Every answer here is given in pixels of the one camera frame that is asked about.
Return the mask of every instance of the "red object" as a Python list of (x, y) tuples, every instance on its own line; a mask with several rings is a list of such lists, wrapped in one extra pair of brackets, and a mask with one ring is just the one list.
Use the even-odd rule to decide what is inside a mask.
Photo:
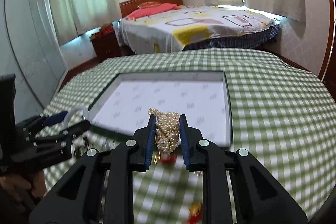
[(202, 214), (199, 214), (197, 216), (189, 216), (188, 218), (188, 224), (196, 224), (202, 219)]
[(110, 32), (113, 32), (113, 31), (114, 31), (114, 29), (113, 29), (113, 27), (111, 26), (111, 27), (108, 27), (108, 28), (106, 28), (106, 29), (104, 29), (104, 30), (100, 30), (99, 32), (95, 33), (94, 35), (95, 35), (96, 37), (102, 37), (103, 35), (108, 34), (108, 33), (110, 33)]
[(177, 159), (177, 156), (176, 155), (167, 155), (167, 154), (162, 154), (161, 157), (160, 157), (160, 162), (162, 164), (167, 164), (167, 165), (170, 165), (170, 164), (173, 164), (176, 162), (176, 159)]
[(157, 7), (138, 9), (126, 16), (126, 19), (137, 19), (145, 16), (157, 15), (170, 10), (180, 10), (176, 4), (163, 3)]

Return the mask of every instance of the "wardrobe door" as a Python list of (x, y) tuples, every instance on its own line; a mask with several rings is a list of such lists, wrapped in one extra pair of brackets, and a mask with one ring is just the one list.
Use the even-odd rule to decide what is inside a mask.
[(31, 17), (33, 19), (37, 38), (40, 42), (45, 58), (59, 82), (65, 73), (59, 50), (51, 39), (52, 33), (43, 0), (29, 0)]
[(5, 0), (5, 17), (18, 64), (39, 102), (46, 107), (57, 89), (61, 72), (55, 66), (55, 50), (43, 33), (43, 23), (38, 19), (34, 3), (33, 0)]
[(4, 0), (0, 0), (0, 75), (16, 75), (15, 120), (20, 122), (43, 111), (17, 66), (12, 53), (5, 24)]

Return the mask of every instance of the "pearl necklace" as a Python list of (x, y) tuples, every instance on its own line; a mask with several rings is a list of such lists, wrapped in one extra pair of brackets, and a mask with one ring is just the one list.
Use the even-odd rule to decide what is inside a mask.
[(161, 112), (150, 107), (148, 114), (156, 116), (155, 141), (159, 152), (169, 155), (179, 146), (180, 122), (177, 112)]

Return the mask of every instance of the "wooden door frame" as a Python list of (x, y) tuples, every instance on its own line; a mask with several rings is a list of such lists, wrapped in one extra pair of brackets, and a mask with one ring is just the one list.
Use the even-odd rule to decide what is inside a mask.
[(336, 16), (335, 0), (329, 0), (329, 3), (330, 3), (329, 37), (328, 37), (328, 42), (327, 42), (327, 48), (325, 50), (325, 56), (324, 56), (321, 70), (319, 73), (319, 79), (321, 81), (323, 81), (325, 74), (327, 72), (327, 68), (329, 65), (329, 61), (330, 61), (332, 49), (333, 49), (333, 44), (335, 40), (335, 16)]

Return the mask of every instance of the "bed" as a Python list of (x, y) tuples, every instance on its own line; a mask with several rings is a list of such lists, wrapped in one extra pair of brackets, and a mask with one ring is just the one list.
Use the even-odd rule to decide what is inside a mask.
[[(147, 1), (173, 3), (171, 10), (136, 20), (125, 16)], [(123, 18), (114, 24), (120, 46), (137, 54), (180, 52), (212, 47), (255, 48), (274, 39), (280, 22), (250, 10), (187, 7), (182, 0), (130, 0), (120, 3)]]
[[(268, 52), (211, 48), (108, 59), (71, 79), (44, 114), (76, 105), (90, 108), (119, 73), (147, 71), (225, 71), (233, 127), (230, 150), (249, 150), (308, 218), (326, 201), (336, 183), (336, 103), (317, 76)], [(80, 119), (74, 116), (72, 122)], [(59, 130), (56, 125), (42, 135)], [(100, 151), (118, 144), (96, 131), (86, 135)], [(47, 188), (74, 162), (46, 169)], [(148, 172), (133, 175), (135, 223), (181, 223), (191, 203), (202, 201), (202, 178), (188, 173), (180, 157), (171, 169), (152, 165)]]

